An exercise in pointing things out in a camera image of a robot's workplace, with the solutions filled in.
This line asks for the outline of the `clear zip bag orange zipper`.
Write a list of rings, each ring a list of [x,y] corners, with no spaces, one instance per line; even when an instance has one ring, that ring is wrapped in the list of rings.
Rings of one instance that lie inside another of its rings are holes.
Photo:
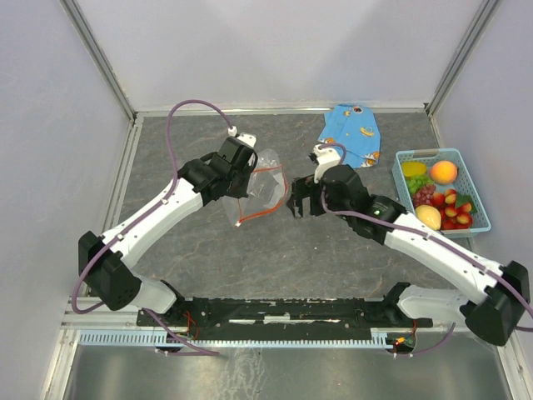
[[[229,223],[240,227],[254,218],[265,217],[284,203],[288,183],[278,154],[268,148],[258,153],[258,163],[250,176],[247,197],[224,197],[222,205]]]

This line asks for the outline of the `yellow starfruit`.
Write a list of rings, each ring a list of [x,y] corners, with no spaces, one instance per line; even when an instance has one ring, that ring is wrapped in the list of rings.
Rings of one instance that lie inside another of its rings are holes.
[[[420,175],[425,175],[427,165],[423,162],[409,161],[401,165],[401,170],[405,178],[413,178]]]

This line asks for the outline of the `yellow pear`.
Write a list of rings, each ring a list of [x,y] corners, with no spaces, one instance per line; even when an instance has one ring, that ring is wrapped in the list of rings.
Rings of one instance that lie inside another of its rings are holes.
[[[435,231],[441,229],[442,217],[437,208],[430,205],[420,205],[415,209],[415,214],[428,228]]]

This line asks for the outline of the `orange peach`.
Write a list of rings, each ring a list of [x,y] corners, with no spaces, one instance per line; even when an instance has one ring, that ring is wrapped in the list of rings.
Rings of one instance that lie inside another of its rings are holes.
[[[442,160],[430,168],[429,175],[439,185],[451,185],[457,178],[458,168],[453,162]]]

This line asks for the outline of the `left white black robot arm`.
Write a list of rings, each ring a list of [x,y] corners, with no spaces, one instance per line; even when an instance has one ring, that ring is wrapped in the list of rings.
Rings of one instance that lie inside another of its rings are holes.
[[[155,278],[134,272],[143,254],[181,220],[223,197],[243,198],[257,165],[256,137],[227,137],[221,148],[186,162],[148,204],[101,235],[85,233],[78,241],[82,281],[110,310],[127,305],[146,308],[167,325],[184,315],[182,296]]]

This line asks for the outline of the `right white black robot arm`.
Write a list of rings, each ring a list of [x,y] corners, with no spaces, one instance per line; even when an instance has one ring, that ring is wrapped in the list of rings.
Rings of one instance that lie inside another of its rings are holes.
[[[481,257],[430,229],[400,203],[370,194],[356,171],[347,165],[328,168],[320,177],[296,178],[287,206],[294,216],[336,215],[359,236],[404,253],[452,285],[451,290],[410,285],[399,297],[383,303],[382,316],[390,325],[431,318],[463,323],[478,338],[502,347],[531,313],[530,281],[526,267]]]

